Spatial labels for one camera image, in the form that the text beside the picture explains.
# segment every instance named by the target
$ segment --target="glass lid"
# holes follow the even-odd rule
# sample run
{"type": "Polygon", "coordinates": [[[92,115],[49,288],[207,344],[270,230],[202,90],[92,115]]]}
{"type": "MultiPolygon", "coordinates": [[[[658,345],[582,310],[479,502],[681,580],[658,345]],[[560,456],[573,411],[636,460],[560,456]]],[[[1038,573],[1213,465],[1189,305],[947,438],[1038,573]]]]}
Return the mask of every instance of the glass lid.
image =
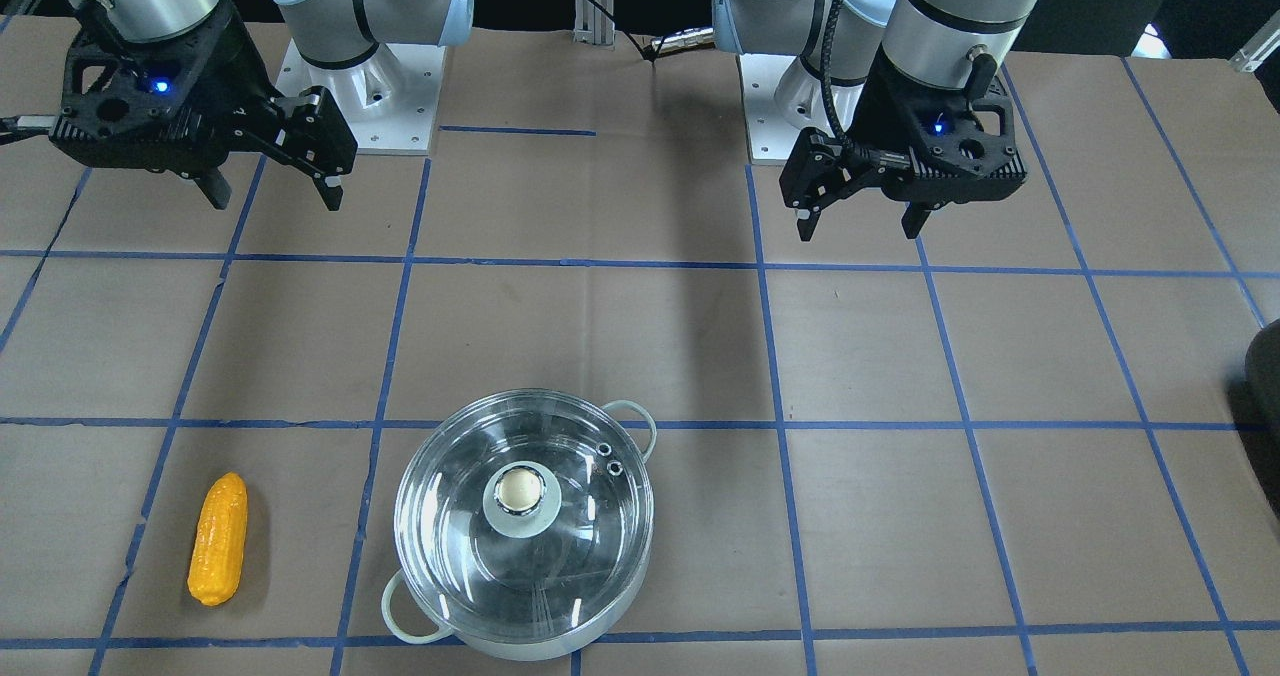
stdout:
{"type": "Polygon", "coordinates": [[[643,570],[653,498],[617,421],[568,394],[479,401],[401,481],[396,547],[419,606],[498,643],[536,643],[605,611],[643,570]]]}

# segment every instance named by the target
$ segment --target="white handle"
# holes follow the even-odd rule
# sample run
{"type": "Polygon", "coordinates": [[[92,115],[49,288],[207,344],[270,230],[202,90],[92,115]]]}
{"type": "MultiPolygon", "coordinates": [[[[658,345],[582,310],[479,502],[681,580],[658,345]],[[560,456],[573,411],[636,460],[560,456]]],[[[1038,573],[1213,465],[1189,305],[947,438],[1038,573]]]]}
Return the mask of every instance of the white handle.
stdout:
{"type": "Polygon", "coordinates": [[[439,631],[435,631],[430,636],[415,636],[412,634],[406,634],[399,624],[396,622],[396,617],[392,616],[392,594],[396,593],[396,586],[404,580],[404,571],[397,571],[392,576],[390,581],[387,581],[387,588],[383,589],[383,622],[387,624],[392,634],[404,641],[406,644],[430,644],[433,641],[439,641],[440,639],[453,634],[453,629],[449,626],[440,626],[439,631]]]}
{"type": "Polygon", "coordinates": [[[635,411],[640,416],[644,416],[645,422],[649,424],[649,446],[646,446],[644,453],[640,455],[640,460],[648,463],[649,456],[653,453],[653,447],[658,444],[658,421],[653,420],[653,416],[649,415],[645,407],[634,401],[611,401],[609,403],[604,403],[604,406],[600,407],[600,411],[609,412],[614,408],[628,408],[635,411]]]}

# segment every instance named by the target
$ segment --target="corn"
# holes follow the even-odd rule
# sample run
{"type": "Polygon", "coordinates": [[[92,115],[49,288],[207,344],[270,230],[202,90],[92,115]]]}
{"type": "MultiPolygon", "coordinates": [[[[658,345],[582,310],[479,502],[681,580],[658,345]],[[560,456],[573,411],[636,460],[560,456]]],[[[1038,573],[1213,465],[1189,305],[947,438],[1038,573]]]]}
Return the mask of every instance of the corn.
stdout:
{"type": "Polygon", "coordinates": [[[248,529],[248,489],[238,474],[214,481],[196,525],[187,590],[205,606],[218,606],[236,594],[244,565],[248,529]]]}

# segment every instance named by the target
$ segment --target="cooking pot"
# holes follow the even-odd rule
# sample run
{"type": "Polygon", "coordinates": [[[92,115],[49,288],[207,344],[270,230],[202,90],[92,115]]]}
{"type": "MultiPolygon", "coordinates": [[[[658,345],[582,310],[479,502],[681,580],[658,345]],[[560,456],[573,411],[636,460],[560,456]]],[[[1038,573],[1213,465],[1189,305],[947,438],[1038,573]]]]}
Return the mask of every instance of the cooking pot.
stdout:
{"type": "Polygon", "coordinates": [[[448,417],[411,458],[396,497],[401,571],[383,621],[410,644],[457,635],[515,661],[572,653],[631,606],[649,566],[658,426],[644,407],[521,389],[448,417]],[[644,452],[609,411],[649,425],[644,452]],[[410,635],[390,613],[403,583],[439,627],[410,635]]]}

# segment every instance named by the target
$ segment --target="lid knob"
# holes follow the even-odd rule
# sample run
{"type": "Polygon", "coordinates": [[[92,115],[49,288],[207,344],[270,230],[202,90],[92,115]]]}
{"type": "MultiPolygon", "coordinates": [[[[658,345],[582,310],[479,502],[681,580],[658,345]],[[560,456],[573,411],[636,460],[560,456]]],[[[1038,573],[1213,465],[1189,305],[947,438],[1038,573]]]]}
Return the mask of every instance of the lid knob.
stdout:
{"type": "Polygon", "coordinates": [[[526,466],[516,466],[498,479],[494,498],[508,513],[521,516],[529,513],[543,501],[547,484],[538,471],[526,466]]]}

